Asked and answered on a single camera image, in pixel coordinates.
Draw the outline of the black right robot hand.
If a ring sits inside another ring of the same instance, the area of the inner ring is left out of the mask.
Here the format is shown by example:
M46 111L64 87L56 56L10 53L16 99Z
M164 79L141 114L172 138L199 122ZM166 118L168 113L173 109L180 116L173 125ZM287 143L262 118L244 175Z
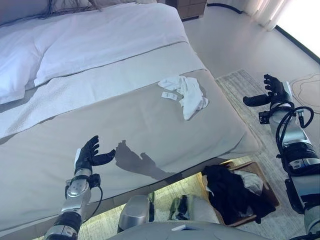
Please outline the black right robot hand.
M263 77L263 83L268 93L252 97L244 96L242 101L246 106L259 107L267 104L274 105L291 101L291 97L281 81L269 74L265 74Z

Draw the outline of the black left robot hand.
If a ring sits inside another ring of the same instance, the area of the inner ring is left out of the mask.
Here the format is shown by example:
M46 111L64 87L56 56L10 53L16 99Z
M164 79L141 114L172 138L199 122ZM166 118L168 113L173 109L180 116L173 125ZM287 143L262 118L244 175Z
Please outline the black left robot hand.
M74 174L81 169L88 169L92 172L92 167L108 164L114 159L115 149L108 153L98 154L99 146L99 136L95 135L82 148L77 149L74 160Z

